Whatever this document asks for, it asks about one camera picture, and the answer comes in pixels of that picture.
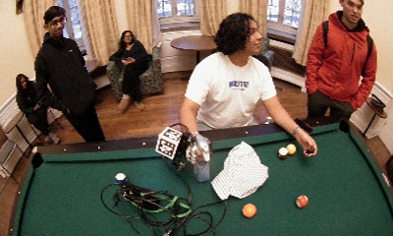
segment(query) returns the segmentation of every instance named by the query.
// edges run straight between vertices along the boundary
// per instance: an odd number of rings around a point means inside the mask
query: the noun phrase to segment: red jacket
[[[377,49],[373,43],[367,60],[369,29],[360,20],[357,27],[348,30],[340,20],[341,15],[339,12],[329,17],[327,48],[323,25],[316,30],[308,53],[305,87],[308,94],[319,89],[332,99],[349,101],[357,110],[376,82]]]

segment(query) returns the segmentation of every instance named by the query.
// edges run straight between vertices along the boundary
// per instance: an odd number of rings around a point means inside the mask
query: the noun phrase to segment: black backpack strap
[[[325,48],[328,47],[328,31],[329,31],[329,21],[323,22],[324,28],[324,40],[325,40]]]
[[[367,61],[368,61],[368,58],[372,54],[372,49],[375,47],[375,40],[372,39],[369,35],[367,36],[367,43],[368,43],[368,54],[367,54]]]

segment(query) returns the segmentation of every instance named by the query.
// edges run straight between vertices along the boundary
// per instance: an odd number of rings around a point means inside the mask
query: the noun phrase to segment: pool table
[[[393,235],[393,189],[360,134],[348,123],[332,119],[305,123],[313,127],[319,145],[315,157],[304,156],[300,144],[277,124],[202,132],[212,140],[211,180],[224,168],[230,150],[243,141],[269,168],[265,184],[249,197],[230,197],[226,203],[204,208],[212,224],[220,222],[216,235]],[[192,195],[192,209],[218,203],[211,182],[198,181],[190,162],[176,170],[171,159],[155,151],[156,142],[155,136],[39,147],[10,234],[152,235],[143,219],[124,218],[104,206],[114,206],[118,185],[104,188],[114,184],[118,173],[135,186],[184,199]],[[277,150],[291,143],[299,151],[279,158]],[[300,195],[309,198],[305,208],[295,203]],[[252,218],[243,215],[248,203],[257,207]],[[204,227],[191,220],[188,233]],[[172,235],[184,235],[182,230]]]

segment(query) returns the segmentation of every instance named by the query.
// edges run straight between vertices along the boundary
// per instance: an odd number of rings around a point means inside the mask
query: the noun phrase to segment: window frame
[[[70,8],[70,2],[69,1],[70,0],[58,0],[58,2],[62,2],[62,8],[65,8],[65,10],[66,10],[66,25],[65,25],[65,28],[66,28],[69,37],[77,41],[79,48],[85,48],[83,33],[82,33],[81,38],[75,37],[74,25],[73,25],[73,22],[71,22],[71,8]],[[78,10],[78,15],[79,15],[79,21],[82,22],[83,19],[82,19],[79,10]]]
[[[195,0],[195,15],[178,16],[178,0],[171,0],[172,4],[172,17],[159,18],[162,30],[175,29],[194,29],[199,28],[199,0]]]
[[[281,32],[283,34],[291,34],[296,37],[297,36],[297,28],[284,24],[285,3],[287,3],[287,0],[279,0],[277,22],[268,20],[268,29],[272,30],[273,32]]]

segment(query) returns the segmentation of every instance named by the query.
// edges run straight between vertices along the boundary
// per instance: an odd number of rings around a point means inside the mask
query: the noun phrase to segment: green felt
[[[352,134],[331,125],[315,130],[319,155],[308,158],[299,151],[288,159],[277,158],[277,150],[295,139],[284,133],[248,138],[271,178],[259,191],[240,200],[227,200],[228,211],[218,235],[393,235],[393,200],[368,150]],[[228,151],[243,140],[218,142],[211,161],[212,178],[223,169]],[[130,151],[78,153],[71,160],[61,155],[45,156],[45,164],[33,178],[26,205],[17,222],[21,235],[138,235],[127,221],[103,206],[101,193],[123,172],[131,183],[187,198],[184,183],[171,165],[151,148],[139,158]],[[192,166],[180,171],[192,186],[194,208],[219,201],[210,182],[198,182]],[[106,194],[112,201],[114,190]],[[297,196],[307,195],[309,206],[297,208]],[[253,218],[245,218],[241,208],[252,203],[259,208]],[[223,206],[210,207],[215,221]],[[132,219],[142,235],[151,235],[139,219]],[[194,222],[191,230],[198,230]]]

